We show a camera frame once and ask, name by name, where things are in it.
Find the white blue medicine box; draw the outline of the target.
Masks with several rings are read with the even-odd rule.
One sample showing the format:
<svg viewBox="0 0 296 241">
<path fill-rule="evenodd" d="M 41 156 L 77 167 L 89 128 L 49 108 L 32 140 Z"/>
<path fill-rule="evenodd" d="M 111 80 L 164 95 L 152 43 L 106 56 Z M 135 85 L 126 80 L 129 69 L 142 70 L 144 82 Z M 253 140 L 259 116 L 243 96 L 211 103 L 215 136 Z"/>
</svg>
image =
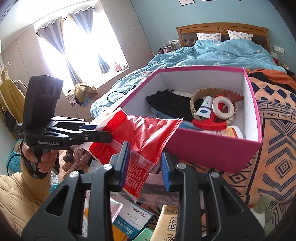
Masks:
<svg viewBox="0 0 296 241">
<path fill-rule="evenodd" d="M 122 208 L 113 224 L 133 240 L 147 227 L 153 214 L 120 194 L 114 200 L 121 203 Z"/>
</svg>

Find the beige padded jacket sleeve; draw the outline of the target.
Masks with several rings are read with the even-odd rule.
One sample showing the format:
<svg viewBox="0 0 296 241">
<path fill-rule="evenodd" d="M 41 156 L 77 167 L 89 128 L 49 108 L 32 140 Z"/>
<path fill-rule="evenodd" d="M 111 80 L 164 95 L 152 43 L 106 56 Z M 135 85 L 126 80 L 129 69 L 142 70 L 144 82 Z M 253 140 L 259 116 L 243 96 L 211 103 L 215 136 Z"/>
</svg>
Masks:
<svg viewBox="0 0 296 241">
<path fill-rule="evenodd" d="M 58 158 L 58 150 L 43 154 L 38 163 L 43 179 L 33 177 L 27 168 L 37 157 L 25 143 L 16 151 L 22 155 L 21 171 L 10 176 L 1 175 L 1 240 L 21 240 L 23 228 L 50 195 L 50 172 Z"/>
</svg>

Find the white tape roll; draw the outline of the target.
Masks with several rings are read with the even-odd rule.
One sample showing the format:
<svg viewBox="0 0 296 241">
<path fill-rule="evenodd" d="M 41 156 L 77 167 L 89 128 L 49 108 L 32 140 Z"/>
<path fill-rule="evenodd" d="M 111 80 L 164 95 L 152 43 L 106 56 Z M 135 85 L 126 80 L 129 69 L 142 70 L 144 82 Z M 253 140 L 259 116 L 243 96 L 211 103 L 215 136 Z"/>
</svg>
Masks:
<svg viewBox="0 0 296 241">
<path fill-rule="evenodd" d="M 221 120 L 228 120 L 234 114 L 234 105 L 224 96 L 215 97 L 212 102 L 212 111 Z"/>
</svg>

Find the pink grey plush toy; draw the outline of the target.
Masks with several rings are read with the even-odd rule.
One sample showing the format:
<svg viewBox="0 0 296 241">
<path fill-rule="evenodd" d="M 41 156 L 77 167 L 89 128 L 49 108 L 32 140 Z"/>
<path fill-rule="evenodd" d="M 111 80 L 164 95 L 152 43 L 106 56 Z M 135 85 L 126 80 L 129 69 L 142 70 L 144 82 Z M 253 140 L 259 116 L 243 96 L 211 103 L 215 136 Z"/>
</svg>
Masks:
<svg viewBox="0 0 296 241">
<path fill-rule="evenodd" d="M 76 148 L 74 151 L 68 150 L 63 157 L 61 165 L 61 179 L 65 179 L 73 171 L 83 171 L 86 173 L 89 169 L 88 163 L 91 155 L 85 149 Z"/>
</svg>

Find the wooden bed headboard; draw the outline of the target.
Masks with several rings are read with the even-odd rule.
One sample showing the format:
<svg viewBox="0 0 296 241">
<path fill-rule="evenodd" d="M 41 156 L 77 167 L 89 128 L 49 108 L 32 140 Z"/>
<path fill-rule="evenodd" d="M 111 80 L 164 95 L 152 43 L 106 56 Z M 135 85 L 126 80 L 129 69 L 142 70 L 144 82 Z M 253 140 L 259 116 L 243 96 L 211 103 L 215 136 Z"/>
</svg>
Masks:
<svg viewBox="0 0 296 241">
<path fill-rule="evenodd" d="M 181 47 L 192 47 L 197 41 L 196 33 L 221 33 L 221 41 L 229 40 L 228 30 L 253 35 L 253 42 L 270 52 L 268 29 L 241 23 L 202 23 L 177 27 Z"/>
</svg>

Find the patterned pillow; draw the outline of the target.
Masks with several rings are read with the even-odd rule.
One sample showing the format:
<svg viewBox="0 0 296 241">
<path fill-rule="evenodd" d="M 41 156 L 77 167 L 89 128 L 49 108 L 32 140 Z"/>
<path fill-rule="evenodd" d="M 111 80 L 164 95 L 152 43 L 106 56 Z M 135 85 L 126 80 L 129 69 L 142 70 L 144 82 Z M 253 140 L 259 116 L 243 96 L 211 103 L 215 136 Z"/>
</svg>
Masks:
<svg viewBox="0 0 296 241">
<path fill-rule="evenodd" d="M 243 39 L 243 40 L 250 40 L 252 41 L 253 35 L 244 33 L 244 32 L 237 32 L 237 31 L 232 31 L 232 30 L 227 30 L 229 39 L 230 40 L 235 40 L 235 39 Z"/>
<path fill-rule="evenodd" d="M 221 41 L 221 33 L 196 33 L 198 40 Z"/>
</svg>

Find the orange folded cloth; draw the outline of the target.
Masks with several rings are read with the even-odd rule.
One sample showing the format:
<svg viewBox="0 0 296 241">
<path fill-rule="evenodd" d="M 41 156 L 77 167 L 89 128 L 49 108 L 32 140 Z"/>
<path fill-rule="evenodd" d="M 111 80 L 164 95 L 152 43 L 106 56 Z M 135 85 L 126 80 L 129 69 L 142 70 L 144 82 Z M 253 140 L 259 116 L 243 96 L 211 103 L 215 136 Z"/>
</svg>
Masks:
<svg viewBox="0 0 296 241">
<path fill-rule="evenodd" d="M 248 72 L 249 77 L 282 87 L 295 94 L 295 81 L 287 73 L 277 70 L 256 69 Z"/>
</svg>

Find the left framed flower picture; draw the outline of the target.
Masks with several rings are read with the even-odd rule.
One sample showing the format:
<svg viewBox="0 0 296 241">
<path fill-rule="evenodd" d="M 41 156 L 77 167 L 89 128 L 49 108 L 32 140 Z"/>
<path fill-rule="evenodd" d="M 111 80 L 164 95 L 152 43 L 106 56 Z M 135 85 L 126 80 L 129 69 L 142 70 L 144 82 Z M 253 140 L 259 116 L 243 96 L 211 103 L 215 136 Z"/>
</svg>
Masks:
<svg viewBox="0 0 296 241">
<path fill-rule="evenodd" d="M 194 4 L 195 1 L 194 0 L 179 0 L 179 3 L 181 6 L 186 6 L 186 5 L 189 5 L 189 4 Z"/>
</svg>

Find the wall power outlet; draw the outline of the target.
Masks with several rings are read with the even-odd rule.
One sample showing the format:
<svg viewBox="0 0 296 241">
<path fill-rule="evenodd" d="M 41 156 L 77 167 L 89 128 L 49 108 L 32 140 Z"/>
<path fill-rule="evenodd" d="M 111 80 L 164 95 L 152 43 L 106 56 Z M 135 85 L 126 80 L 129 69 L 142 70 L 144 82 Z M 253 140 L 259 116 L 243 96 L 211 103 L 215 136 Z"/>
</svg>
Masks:
<svg viewBox="0 0 296 241">
<path fill-rule="evenodd" d="M 283 48 L 279 47 L 279 46 L 274 45 L 273 49 L 274 49 L 274 51 L 280 52 L 281 54 L 285 53 L 285 50 Z"/>
</svg>

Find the orange patterned blanket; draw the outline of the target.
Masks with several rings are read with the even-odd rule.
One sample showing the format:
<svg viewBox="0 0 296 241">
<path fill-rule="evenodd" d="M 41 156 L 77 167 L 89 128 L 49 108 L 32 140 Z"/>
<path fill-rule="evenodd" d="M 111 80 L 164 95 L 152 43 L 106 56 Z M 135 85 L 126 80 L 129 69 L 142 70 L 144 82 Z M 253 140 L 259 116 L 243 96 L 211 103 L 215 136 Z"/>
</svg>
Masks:
<svg viewBox="0 0 296 241">
<path fill-rule="evenodd" d="M 238 174 L 220 174 L 249 208 L 270 199 L 267 222 L 295 240 L 295 88 L 262 73 L 248 75 L 261 118 L 263 142 Z"/>
</svg>

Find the pink cardboard storage box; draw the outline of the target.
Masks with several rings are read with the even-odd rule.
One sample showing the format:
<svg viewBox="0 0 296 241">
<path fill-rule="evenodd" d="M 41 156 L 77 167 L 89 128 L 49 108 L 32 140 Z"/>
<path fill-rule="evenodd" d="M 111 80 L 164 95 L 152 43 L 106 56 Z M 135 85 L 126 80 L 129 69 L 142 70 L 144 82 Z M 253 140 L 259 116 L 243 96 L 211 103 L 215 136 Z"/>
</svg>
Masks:
<svg viewBox="0 0 296 241">
<path fill-rule="evenodd" d="M 262 145 L 256 98 L 242 68 L 184 66 L 159 69 L 115 103 L 129 115 L 152 117 L 147 97 L 164 90 L 191 93 L 192 128 L 177 128 L 166 144 L 179 159 L 240 172 Z"/>
</svg>

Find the right patterned pillow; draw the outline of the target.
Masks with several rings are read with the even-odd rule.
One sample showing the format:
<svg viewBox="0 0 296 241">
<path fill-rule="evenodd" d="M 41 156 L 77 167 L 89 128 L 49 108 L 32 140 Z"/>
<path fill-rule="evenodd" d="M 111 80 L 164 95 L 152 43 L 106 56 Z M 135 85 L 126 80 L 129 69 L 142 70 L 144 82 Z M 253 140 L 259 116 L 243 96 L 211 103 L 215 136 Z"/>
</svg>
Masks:
<svg viewBox="0 0 296 241">
<path fill-rule="evenodd" d="M 243 40 L 250 40 L 252 41 L 253 35 L 244 33 L 244 32 L 237 32 L 237 31 L 232 31 L 232 30 L 227 30 L 229 39 L 230 40 L 235 40 L 235 39 L 243 39 Z"/>
</svg>

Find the black cloth garment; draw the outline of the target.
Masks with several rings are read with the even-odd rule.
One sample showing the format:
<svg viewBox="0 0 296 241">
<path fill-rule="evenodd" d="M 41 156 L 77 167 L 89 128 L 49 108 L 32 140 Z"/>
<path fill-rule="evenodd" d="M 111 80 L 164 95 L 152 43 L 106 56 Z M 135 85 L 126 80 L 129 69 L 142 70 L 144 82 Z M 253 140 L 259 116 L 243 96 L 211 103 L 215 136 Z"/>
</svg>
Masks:
<svg viewBox="0 0 296 241">
<path fill-rule="evenodd" d="M 157 91 L 156 94 L 147 96 L 146 101 L 155 110 L 173 118 L 183 118 L 192 121 L 191 98 L 177 95 L 170 90 Z"/>
</svg>

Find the green plush keychain toy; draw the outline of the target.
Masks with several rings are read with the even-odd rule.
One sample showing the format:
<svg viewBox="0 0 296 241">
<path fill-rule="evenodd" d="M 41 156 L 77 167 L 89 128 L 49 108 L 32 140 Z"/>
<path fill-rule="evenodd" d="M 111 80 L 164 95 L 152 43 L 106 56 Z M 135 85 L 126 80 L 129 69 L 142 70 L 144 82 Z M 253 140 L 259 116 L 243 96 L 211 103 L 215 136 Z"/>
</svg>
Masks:
<svg viewBox="0 0 296 241">
<path fill-rule="evenodd" d="M 262 196 L 259 198 L 255 206 L 250 209 L 260 225 L 263 227 L 266 237 L 275 227 L 275 225 L 269 221 L 273 216 L 273 211 L 268 209 L 270 204 L 271 199 L 268 196 Z"/>
</svg>

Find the blue quilt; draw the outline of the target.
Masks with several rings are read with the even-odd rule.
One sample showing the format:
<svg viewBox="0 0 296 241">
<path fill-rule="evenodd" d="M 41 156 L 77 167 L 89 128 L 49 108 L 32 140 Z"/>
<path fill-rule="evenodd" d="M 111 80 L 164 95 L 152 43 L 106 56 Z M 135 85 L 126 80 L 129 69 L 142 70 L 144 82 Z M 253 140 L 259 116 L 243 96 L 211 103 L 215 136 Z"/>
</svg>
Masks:
<svg viewBox="0 0 296 241">
<path fill-rule="evenodd" d="M 196 65 L 231 66 L 251 70 L 270 69 L 286 73 L 283 67 L 276 65 L 266 49 L 250 40 L 234 39 L 224 42 L 199 40 L 192 47 L 182 47 L 171 53 L 157 54 L 147 66 L 119 79 L 106 94 L 93 102 L 90 107 L 91 118 L 98 117 L 154 71 Z"/>
</svg>

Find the left patterned pillow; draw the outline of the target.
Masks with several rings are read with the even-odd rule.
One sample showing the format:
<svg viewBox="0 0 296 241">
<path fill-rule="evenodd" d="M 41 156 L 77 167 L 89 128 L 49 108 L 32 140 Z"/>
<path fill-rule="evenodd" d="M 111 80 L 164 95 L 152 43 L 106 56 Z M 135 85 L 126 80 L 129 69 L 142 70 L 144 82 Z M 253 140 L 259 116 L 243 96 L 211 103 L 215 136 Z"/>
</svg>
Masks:
<svg viewBox="0 0 296 241">
<path fill-rule="evenodd" d="M 196 33 L 198 40 L 221 41 L 221 33 Z"/>
</svg>

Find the white red cream tube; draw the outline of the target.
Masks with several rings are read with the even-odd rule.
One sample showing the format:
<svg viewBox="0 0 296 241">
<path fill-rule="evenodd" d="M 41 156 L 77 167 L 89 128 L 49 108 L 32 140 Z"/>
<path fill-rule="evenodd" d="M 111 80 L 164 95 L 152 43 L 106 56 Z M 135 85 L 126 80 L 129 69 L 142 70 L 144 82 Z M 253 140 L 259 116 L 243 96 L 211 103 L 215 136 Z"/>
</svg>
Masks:
<svg viewBox="0 0 296 241">
<path fill-rule="evenodd" d="M 201 131 L 201 132 L 218 135 L 218 136 L 244 139 L 240 128 L 237 126 L 228 126 L 226 129 L 219 130 L 219 131 Z"/>
</svg>

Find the blue window curtain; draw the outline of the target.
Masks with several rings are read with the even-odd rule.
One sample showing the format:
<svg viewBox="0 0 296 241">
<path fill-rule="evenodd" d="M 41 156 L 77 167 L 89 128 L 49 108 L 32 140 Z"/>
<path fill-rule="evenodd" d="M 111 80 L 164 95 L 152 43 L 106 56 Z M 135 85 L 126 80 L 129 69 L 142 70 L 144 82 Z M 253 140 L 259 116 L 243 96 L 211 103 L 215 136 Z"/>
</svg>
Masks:
<svg viewBox="0 0 296 241">
<path fill-rule="evenodd" d="M 106 74 L 110 70 L 109 64 L 96 49 L 92 35 L 93 15 L 93 7 L 80 9 L 68 15 L 73 22 L 72 27 L 65 27 L 64 18 L 60 17 L 37 30 L 37 35 L 62 55 L 74 85 L 90 79 L 81 77 L 80 72 L 98 70 L 100 74 Z"/>
</svg>

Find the white blue lotion tube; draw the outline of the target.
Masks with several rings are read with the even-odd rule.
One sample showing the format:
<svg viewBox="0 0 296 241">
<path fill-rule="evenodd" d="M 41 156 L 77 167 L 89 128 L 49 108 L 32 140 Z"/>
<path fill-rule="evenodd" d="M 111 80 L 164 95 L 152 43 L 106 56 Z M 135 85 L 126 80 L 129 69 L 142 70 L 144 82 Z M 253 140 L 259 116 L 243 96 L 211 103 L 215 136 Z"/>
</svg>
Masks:
<svg viewBox="0 0 296 241">
<path fill-rule="evenodd" d="M 209 119 L 211 117 L 213 98 L 211 96 L 205 97 L 203 103 L 196 111 L 195 115 L 200 118 Z"/>
</svg>

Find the red plastic bag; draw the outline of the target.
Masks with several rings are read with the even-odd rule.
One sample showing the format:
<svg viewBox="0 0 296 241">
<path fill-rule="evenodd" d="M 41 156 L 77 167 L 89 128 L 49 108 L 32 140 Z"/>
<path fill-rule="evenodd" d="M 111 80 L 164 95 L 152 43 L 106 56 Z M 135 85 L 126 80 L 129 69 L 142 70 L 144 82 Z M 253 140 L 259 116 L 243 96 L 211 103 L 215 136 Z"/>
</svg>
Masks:
<svg viewBox="0 0 296 241">
<path fill-rule="evenodd" d="M 119 108 L 94 120 L 97 124 L 95 130 L 108 131 L 112 135 L 112 141 L 107 144 L 85 143 L 80 147 L 104 165 L 112 155 L 119 153 L 123 142 L 129 142 L 130 160 L 123 190 L 136 202 L 149 173 L 159 162 L 165 145 L 182 121 L 181 118 L 160 119 L 129 115 Z"/>
</svg>

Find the yellow wet wipes pack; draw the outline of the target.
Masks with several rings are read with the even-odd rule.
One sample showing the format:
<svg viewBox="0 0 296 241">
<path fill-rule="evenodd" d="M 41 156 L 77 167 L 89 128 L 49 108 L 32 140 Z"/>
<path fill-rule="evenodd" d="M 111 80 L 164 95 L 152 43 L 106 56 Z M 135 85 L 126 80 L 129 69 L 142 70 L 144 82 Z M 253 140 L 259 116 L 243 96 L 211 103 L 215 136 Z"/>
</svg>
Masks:
<svg viewBox="0 0 296 241">
<path fill-rule="evenodd" d="M 178 223 L 178 208 L 164 205 L 150 241 L 174 241 Z"/>
</svg>

